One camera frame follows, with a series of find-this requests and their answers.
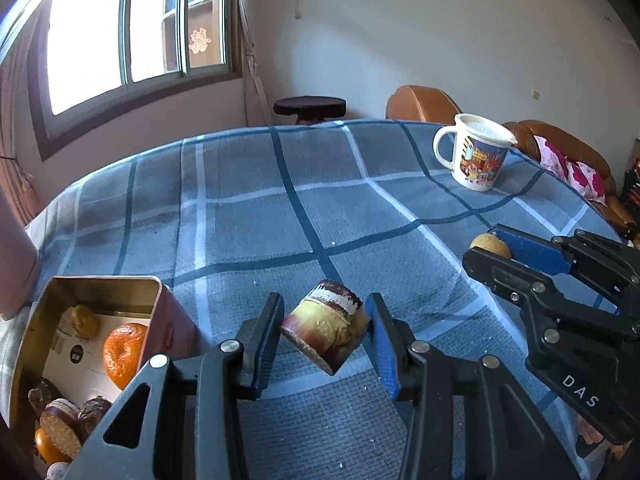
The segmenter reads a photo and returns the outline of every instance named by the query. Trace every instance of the qr code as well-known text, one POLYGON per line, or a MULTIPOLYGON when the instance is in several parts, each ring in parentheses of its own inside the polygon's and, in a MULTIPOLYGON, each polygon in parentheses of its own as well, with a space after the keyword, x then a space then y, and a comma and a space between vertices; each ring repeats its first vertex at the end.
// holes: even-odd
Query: qr code
POLYGON ((51 349, 58 355, 62 354, 62 349, 65 345, 66 339, 60 336, 58 332, 53 335, 53 341, 51 343, 51 349))

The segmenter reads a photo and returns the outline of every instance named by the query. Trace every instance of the window pane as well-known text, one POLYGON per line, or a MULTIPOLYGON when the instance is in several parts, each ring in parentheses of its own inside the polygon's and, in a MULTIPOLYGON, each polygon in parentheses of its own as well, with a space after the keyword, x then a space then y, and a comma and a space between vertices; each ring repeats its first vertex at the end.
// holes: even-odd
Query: window pane
POLYGON ((47 76, 55 115, 117 88, 120 0, 53 0, 47 76))
POLYGON ((189 64, 225 64, 225 0, 189 0, 187 48, 189 64))
POLYGON ((140 81, 177 70, 175 0, 131 0, 129 37, 131 76, 140 81))

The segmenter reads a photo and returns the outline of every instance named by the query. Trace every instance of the mug handle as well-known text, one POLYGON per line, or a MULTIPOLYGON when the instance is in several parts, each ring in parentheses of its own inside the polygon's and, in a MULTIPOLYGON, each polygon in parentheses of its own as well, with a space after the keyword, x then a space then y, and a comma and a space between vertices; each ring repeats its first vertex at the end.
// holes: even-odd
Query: mug handle
POLYGON ((444 137, 446 134, 448 133, 455 134, 457 132, 458 130, 456 129, 455 126, 444 126, 443 128, 439 129, 436 132, 436 136, 433 137, 433 155, 436 156, 440 164, 442 164, 445 168, 449 168, 451 171, 453 171, 453 160, 446 160, 445 158, 442 157, 442 155, 440 155, 440 152, 438 151, 438 144, 442 140, 442 137, 444 137))

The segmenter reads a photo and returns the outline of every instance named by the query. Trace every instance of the cartoon character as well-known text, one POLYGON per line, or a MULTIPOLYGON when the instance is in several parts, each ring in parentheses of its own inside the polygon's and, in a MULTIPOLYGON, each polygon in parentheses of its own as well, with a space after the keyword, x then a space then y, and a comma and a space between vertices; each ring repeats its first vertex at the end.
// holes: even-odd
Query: cartoon character
POLYGON ((466 177, 473 182, 476 178, 478 178, 478 167, 475 164, 469 164, 467 167, 466 177))

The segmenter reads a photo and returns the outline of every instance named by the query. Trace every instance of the window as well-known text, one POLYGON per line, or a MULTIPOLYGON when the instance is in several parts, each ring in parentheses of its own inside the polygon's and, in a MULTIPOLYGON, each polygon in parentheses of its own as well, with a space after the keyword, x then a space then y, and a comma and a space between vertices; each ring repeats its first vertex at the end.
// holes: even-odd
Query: window
POLYGON ((29 93, 43 160, 137 106, 239 76, 232 0, 46 0, 29 93))

